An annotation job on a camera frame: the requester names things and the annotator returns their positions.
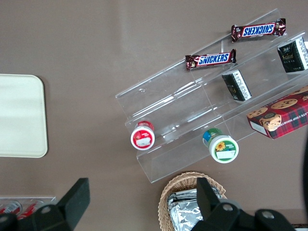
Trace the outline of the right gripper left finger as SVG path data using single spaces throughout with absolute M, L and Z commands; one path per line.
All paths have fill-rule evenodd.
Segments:
M 79 178 L 57 204 L 39 208 L 20 220 L 22 231 L 73 231 L 90 204 L 88 178 Z

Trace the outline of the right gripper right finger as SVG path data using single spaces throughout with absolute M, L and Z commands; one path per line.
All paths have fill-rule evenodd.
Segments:
M 230 202 L 221 202 L 206 178 L 197 179 L 197 203 L 203 220 L 193 231 L 254 231 L 254 217 Z

